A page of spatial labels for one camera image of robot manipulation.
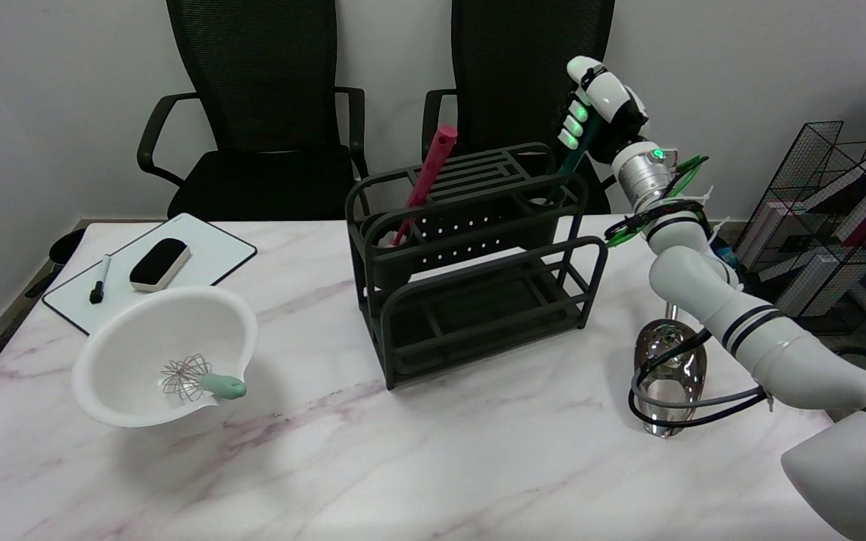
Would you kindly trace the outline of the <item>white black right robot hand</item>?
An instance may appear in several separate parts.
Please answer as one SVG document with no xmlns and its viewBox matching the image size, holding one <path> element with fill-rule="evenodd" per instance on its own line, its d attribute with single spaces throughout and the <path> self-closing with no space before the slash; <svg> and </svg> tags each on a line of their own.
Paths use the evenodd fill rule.
<svg viewBox="0 0 866 541">
<path fill-rule="evenodd" d="M 577 56 L 567 63 L 575 89 L 562 109 L 557 141 L 567 150 L 585 150 L 598 163 L 610 163 L 628 145 L 645 141 L 649 117 L 639 97 L 605 64 Z"/>
</svg>

